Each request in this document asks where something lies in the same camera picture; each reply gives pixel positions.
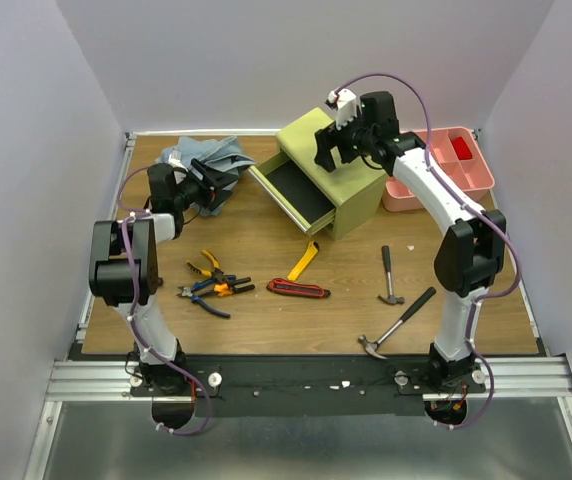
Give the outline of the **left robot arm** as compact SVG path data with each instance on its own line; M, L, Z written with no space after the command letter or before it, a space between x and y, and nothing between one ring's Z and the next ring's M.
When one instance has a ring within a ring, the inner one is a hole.
M191 206L213 211L232 196L237 181L193 159L188 168L155 163L143 169L149 203L121 220L98 221L93 226L89 288L124 319L138 353L144 386L167 395L193 383L185 354L171 333L157 300L160 286L157 245L182 233L184 212Z

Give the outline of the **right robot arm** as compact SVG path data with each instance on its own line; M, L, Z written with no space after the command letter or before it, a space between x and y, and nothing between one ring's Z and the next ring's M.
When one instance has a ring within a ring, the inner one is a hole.
M333 149L344 163L370 158L413 193L442 234L434 272L445 297L425 371L433 389L449 391L474 370L480 308L504 265L506 219L473 201L443 171L431 152L431 131L400 130L391 93L337 89L326 103L336 114L315 134L316 164L334 171Z

